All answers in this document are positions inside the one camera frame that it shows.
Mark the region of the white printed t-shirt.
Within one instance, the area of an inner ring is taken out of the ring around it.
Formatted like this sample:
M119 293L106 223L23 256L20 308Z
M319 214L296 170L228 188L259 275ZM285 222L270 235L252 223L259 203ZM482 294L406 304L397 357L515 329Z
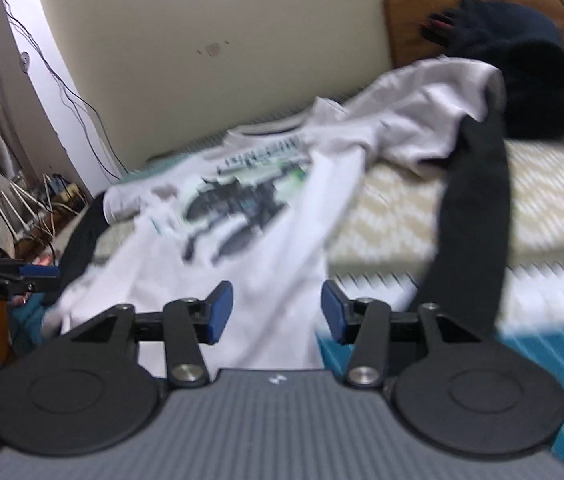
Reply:
M434 58L378 77L345 103L316 99L295 116L242 126L157 176L108 188L110 226L134 228L106 263L53 301L41 332L67 333L115 304L159 311L228 281L233 311L209 370L322 364L315 333L326 245L372 162L422 174L447 157L463 118L482 119L500 72Z

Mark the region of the dark navy clothes pile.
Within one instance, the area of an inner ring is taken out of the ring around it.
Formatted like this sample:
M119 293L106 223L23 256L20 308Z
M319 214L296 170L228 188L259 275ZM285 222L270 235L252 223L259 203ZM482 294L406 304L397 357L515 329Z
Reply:
M547 15L516 3L459 0L455 8L428 15L421 36L449 58L500 70L510 139L564 138L564 46Z

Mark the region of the beige zigzag bed cover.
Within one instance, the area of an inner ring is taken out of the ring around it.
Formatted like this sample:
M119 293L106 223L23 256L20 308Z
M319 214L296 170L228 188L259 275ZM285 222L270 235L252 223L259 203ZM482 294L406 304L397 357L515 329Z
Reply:
M61 299L73 324L115 304L161 309L221 281L236 324L312 318L331 252L427 263L419 301L499 303L522 190L524 242L564 236L564 141L506 139L500 76L466 60L376 79L345 103L230 130L155 176L110 188L107 226L133 230Z

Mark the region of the teal striped bed sheet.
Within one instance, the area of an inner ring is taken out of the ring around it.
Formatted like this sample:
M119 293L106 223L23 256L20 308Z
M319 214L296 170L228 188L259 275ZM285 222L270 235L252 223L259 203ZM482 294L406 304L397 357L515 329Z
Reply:
M115 304L0 375L0 439L28 478L564 479L553 374L434 302L425 356L382 388L330 370L208 370L169 388L162 342Z

